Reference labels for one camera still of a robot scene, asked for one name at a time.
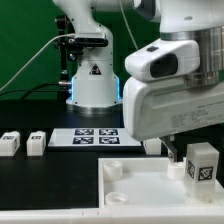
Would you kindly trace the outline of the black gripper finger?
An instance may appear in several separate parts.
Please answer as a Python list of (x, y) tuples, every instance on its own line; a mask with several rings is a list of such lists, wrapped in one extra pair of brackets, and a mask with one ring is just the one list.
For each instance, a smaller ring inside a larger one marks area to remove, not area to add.
[(174, 146), (173, 142), (175, 140), (175, 137), (173, 135), (164, 136), (160, 138), (162, 144), (166, 147), (168, 151), (168, 158), (172, 163), (175, 163), (178, 161), (178, 151), (176, 147)]

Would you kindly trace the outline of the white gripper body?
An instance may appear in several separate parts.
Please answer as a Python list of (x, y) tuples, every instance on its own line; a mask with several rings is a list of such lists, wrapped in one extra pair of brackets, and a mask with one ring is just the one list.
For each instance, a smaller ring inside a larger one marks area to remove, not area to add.
[(142, 82), (129, 78), (123, 90), (123, 119), (138, 141), (224, 122), (224, 82), (188, 88), (182, 78)]

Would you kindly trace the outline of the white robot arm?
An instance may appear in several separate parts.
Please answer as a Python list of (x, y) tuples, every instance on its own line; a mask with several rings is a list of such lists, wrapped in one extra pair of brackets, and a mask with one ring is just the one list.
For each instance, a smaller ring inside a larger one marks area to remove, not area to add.
[[(78, 70), (68, 104), (86, 112), (123, 101), (124, 126), (138, 141), (224, 122), (224, 0), (53, 0), (70, 20)], [(160, 37), (129, 55), (119, 91), (113, 35), (95, 11), (135, 8)]]

